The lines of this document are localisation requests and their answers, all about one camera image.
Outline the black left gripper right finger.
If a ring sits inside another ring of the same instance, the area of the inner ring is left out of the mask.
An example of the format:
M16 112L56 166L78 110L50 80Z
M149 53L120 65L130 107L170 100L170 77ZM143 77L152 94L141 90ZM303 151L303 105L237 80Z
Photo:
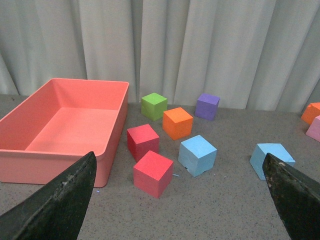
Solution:
M320 238L320 183L271 153L262 164L270 195L292 240Z

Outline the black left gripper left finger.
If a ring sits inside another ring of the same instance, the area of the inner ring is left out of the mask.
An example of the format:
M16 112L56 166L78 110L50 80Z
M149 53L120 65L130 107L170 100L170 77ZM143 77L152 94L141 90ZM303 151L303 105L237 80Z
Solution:
M75 240L93 193L97 159L91 151L0 216L2 240Z

